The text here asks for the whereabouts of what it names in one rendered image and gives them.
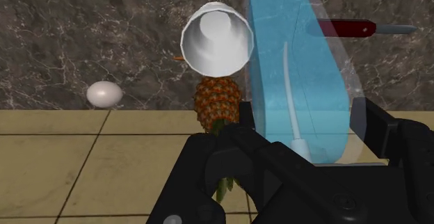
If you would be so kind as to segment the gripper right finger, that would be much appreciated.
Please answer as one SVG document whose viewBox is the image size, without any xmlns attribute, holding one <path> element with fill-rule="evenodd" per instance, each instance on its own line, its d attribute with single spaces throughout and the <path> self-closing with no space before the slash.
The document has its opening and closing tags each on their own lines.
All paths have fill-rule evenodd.
<svg viewBox="0 0 434 224">
<path fill-rule="evenodd" d="M 366 97 L 353 99 L 350 128 L 379 159 L 403 169 L 410 213 L 419 224 L 434 224 L 434 131 Z"/>
</svg>

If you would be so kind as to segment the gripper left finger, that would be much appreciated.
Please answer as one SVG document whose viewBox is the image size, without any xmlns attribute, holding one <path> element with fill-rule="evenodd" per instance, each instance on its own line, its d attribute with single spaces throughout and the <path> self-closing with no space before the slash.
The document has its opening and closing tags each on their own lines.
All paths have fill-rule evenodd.
<svg viewBox="0 0 434 224">
<path fill-rule="evenodd" d="M 294 107 L 289 146 L 251 128 L 249 103 L 241 103 L 240 116 L 219 136 L 188 137 L 146 224 L 227 224 L 212 198 L 224 177 L 238 179 L 254 200 L 251 224 L 360 224 L 360 199 L 311 163 Z"/>
</svg>

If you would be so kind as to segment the pineapple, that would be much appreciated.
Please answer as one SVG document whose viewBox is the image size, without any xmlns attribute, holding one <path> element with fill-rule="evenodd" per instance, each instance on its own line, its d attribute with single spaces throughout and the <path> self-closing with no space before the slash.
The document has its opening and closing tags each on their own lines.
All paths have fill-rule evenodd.
<svg viewBox="0 0 434 224">
<path fill-rule="evenodd" d="M 239 122 L 241 91 L 231 77 L 203 77 L 193 99 L 197 120 L 207 133 L 218 136 L 225 125 Z"/>
</svg>

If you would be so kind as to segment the white egg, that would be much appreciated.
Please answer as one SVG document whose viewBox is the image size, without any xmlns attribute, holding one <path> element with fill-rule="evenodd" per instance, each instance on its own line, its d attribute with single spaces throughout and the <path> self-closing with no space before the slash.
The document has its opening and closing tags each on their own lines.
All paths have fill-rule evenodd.
<svg viewBox="0 0 434 224">
<path fill-rule="evenodd" d="M 110 108 L 116 105 L 122 96 L 122 89 L 110 81 L 95 82 L 86 91 L 87 100 L 99 108 Z"/>
</svg>

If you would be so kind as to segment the white cup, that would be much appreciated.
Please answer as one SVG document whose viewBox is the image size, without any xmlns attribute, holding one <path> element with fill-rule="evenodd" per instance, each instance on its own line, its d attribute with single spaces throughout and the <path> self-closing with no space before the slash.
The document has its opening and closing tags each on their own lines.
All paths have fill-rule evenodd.
<svg viewBox="0 0 434 224">
<path fill-rule="evenodd" d="M 226 77 L 241 70 L 254 49 L 248 21 L 217 1 L 201 6 L 182 30 L 180 49 L 188 65 L 207 77 Z"/>
</svg>

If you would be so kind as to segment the clear bottle with blue liquid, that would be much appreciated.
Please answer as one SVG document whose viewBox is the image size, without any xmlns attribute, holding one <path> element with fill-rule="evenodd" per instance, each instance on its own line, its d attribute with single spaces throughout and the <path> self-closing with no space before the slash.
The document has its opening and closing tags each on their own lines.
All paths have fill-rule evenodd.
<svg viewBox="0 0 434 224">
<path fill-rule="evenodd" d="M 339 38 L 319 26 L 322 0 L 246 0 L 255 48 L 246 85 L 256 130 L 313 163 L 350 163 L 361 153 L 351 134 L 352 99 L 363 94 Z"/>
</svg>

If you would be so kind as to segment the red pocket knife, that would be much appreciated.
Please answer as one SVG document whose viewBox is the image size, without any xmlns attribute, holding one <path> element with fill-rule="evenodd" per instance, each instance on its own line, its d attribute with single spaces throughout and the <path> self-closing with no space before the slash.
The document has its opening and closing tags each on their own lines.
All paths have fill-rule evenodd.
<svg viewBox="0 0 434 224">
<path fill-rule="evenodd" d="M 367 38 L 374 34 L 406 35 L 417 27 L 399 24 L 376 24 L 366 19 L 316 19 L 306 26 L 313 36 L 334 38 Z"/>
</svg>

